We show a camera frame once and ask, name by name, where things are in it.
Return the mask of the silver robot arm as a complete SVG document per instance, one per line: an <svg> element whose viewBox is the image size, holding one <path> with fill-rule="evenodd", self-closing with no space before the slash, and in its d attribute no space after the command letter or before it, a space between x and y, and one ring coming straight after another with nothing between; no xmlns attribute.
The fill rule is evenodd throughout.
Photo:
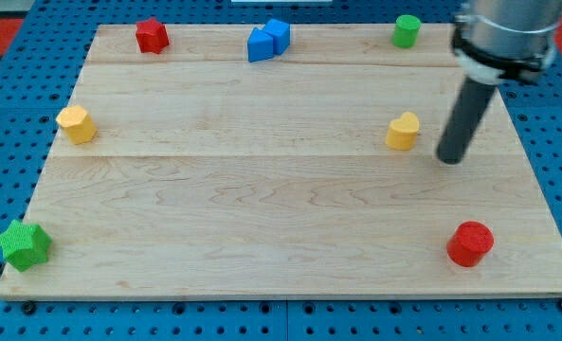
<svg viewBox="0 0 562 341"><path fill-rule="evenodd" d="M469 0L454 17L451 49L464 70L436 156L462 162L503 81L534 83L556 56L562 0Z"/></svg>

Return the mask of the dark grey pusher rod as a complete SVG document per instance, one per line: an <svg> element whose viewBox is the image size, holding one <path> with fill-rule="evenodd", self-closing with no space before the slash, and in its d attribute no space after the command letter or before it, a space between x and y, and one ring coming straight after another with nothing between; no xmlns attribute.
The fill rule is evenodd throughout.
<svg viewBox="0 0 562 341"><path fill-rule="evenodd" d="M463 160L495 91L495 85L464 79L436 148L439 160L448 165Z"/></svg>

